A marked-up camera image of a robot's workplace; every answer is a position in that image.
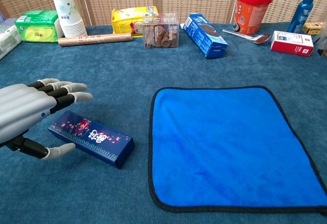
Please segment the robot finger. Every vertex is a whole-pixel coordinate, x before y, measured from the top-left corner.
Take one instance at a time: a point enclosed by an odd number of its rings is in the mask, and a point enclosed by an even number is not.
[[[28,87],[34,87],[36,89],[44,87],[46,85],[48,85],[49,83],[52,82],[59,82],[60,80],[56,79],[56,78],[45,78],[45,79],[40,79],[37,80],[36,82],[33,82],[29,85],[27,85]]]
[[[38,88],[37,90],[48,93],[48,92],[51,92],[53,90],[57,90],[57,89],[61,88],[64,85],[71,84],[71,83],[72,82],[61,82],[61,81],[53,82],[53,83],[47,84],[44,87]]]
[[[57,90],[53,90],[48,93],[49,96],[52,96],[54,98],[59,98],[62,96],[67,95],[68,93],[73,93],[73,92],[80,92],[84,91],[87,89],[87,86],[84,83],[71,83],[62,86],[61,88]]]
[[[74,143],[67,143],[59,147],[53,147],[53,148],[48,148],[48,154],[41,158],[42,160],[50,160],[50,159],[57,159],[61,156],[64,156],[68,152],[72,151],[75,149],[75,144]]]
[[[90,101],[92,99],[93,96],[90,93],[84,93],[84,92],[68,93],[65,96],[56,98],[57,105],[52,109],[50,109],[50,114],[53,114],[61,109],[64,109],[73,103],[80,102],[80,101]]]

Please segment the cardboard tube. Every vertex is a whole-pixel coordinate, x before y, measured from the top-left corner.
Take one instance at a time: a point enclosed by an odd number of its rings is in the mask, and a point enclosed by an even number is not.
[[[132,33],[122,33],[122,34],[64,37],[64,38],[59,38],[58,43],[60,46],[65,47],[65,46],[99,44],[99,43],[107,43],[107,42],[132,41],[132,40],[133,40]]]
[[[170,46],[170,41],[166,32],[162,35],[161,46],[164,48],[168,48]]]
[[[174,48],[174,47],[177,47],[177,45],[178,45],[177,34],[173,33],[172,40],[170,40],[170,47]]]
[[[161,36],[157,36],[157,37],[155,38],[155,42],[154,42],[154,44],[155,44],[156,47],[158,47],[158,48],[161,47],[161,40],[162,40],[162,37],[161,37]]]
[[[162,36],[164,34],[164,32],[165,32],[164,27],[162,27],[162,26],[156,26],[156,28],[157,28],[157,35],[158,36]]]

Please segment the blue box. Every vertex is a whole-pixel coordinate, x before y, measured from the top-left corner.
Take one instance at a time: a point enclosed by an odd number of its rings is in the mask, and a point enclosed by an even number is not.
[[[134,148],[132,137],[117,132],[97,122],[66,111],[48,130],[65,142],[121,168]]]
[[[5,21],[5,17],[2,15],[2,13],[0,12],[0,23]]]
[[[221,58],[228,43],[201,13],[191,13],[183,29],[207,58]]]

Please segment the silver spoon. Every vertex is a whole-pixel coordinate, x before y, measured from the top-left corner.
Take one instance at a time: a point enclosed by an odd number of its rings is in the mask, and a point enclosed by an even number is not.
[[[249,41],[254,42],[255,44],[262,44],[262,43],[268,41],[269,38],[270,38],[270,34],[269,33],[267,33],[267,34],[261,34],[261,35],[256,36],[256,37],[252,37],[252,36],[247,36],[247,35],[244,35],[242,33],[235,32],[235,31],[223,30],[223,32],[226,32],[226,33],[229,33],[231,35],[244,38],[246,40],[249,40]]]

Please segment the tissue pack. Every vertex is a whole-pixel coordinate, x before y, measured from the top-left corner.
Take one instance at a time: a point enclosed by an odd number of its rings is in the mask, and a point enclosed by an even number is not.
[[[132,137],[84,118],[72,111],[66,111],[48,130],[65,142],[96,158],[121,168],[134,148]]]
[[[21,43],[21,37],[14,24],[15,18],[0,23],[0,59]]]
[[[15,21],[23,41],[58,42],[63,36],[57,11],[32,10],[24,13]]]

